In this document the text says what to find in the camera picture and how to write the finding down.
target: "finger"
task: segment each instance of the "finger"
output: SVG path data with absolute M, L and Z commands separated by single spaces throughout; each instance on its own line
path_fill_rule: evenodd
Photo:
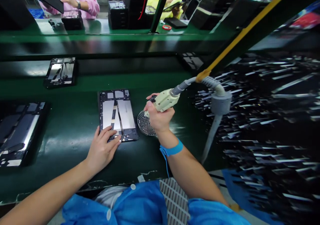
M 155 106 L 153 105 L 153 103 L 151 101 L 147 102 L 146 107 L 147 107 L 147 110 L 148 110 L 150 115 L 158 113 L 158 111 L 156 110 Z
M 121 142 L 121 135 L 116 136 L 112 141 L 107 143 L 108 148 L 110 151 L 119 143 Z
M 107 143 L 108 140 L 109 140 L 109 138 L 110 138 L 111 136 L 115 135 L 117 132 L 118 132 L 118 131 L 116 131 L 116 130 L 107 131 L 107 132 L 103 135 L 103 137 L 101 138 L 101 141 L 102 141 L 103 143 Z
M 103 129 L 102 131 L 101 131 L 101 133 L 99 134 L 99 139 L 101 139 L 102 137 L 103 137 L 103 135 L 107 132 L 107 131 L 109 131 L 109 130 L 111 130 L 112 129 L 112 126 L 108 126 L 108 127 L 106 127 L 105 129 Z
M 116 152 L 116 150 L 118 149 L 119 145 L 121 144 L 121 141 L 117 142 L 116 145 L 110 150 L 110 156 L 111 158 L 113 158 L 114 153 Z
M 100 126 L 97 127 L 95 133 L 94 133 L 94 136 L 93 136 L 93 139 L 97 139 L 98 136 L 99 136 L 99 130 L 100 130 Z
M 158 96 L 159 94 L 160 94 L 160 93 L 152 93 L 151 95 L 149 95 L 148 97 L 146 97 L 146 99 L 149 100 L 153 95 L 157 95 L 157 96 Z

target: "blue sleeve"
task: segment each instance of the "blue sleeve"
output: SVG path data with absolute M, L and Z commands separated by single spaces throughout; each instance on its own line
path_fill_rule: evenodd
M 220 202 L 192 198 L 188 206 L 190 225 L 250 225 L 246 219 Z

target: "green table surface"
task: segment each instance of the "green table surface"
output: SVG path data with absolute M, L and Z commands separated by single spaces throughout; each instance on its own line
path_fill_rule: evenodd
M 134 117 L 152 92 L 174 87 L 189 78 L 187 72 L 80 76 L 73 87 L 47 90 L 43 77 L 1 79 L 0 99 L 47 101 L 51 108 L 41 128 L 29 165 L 0 169 L 0 204 L 19 202 L 42 185 L 85 159 L 99 124 L 97 91 L 129 89 Z M 183 93 L 175 105 L 170 128 L 200 159 L 207 135 L 201 116 Z M 139 140 L 122 143 L 111 163 L 80 190 L 94 190 L 167 177 L 165 160 L 156 137 L 139 131 Z M 215 145 L 205 163 L 208 171 L 225 167 L 222 149 Z

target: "red cable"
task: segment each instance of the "red cable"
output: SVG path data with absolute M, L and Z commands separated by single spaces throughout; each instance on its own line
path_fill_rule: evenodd
M 145 5 L 145 4 L 146 4 L 146 0 L 144 0 L 144 2 L 143 2 L 142 11 L 141 11 L 141 14 L 140 14 L 140 17 L 138 18 L 138 20 L 140 20 L 140 18 L 142 17 L 143 10 L 144 10 L 144 5 Z

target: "wrist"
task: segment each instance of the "wrist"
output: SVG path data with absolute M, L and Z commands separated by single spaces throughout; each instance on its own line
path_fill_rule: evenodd
M 168 133 L 171 133 L 169 128 L 163 128 L 163 129 L 154 129 L 154 131 L 156 132 L 157 136 L 162 136 Z
M 71 6 L 74 8 L 78 8 L 78 2 L 76 0 L 73 0 Z
M 80 162 L 79 165 L 81 166 L 83 173 L 86 175 L 86 177 L 89 178 L 89 180 L 98 172 L 100 172 L 97 171 L 96 168 L 92 167 L 87 159 Z

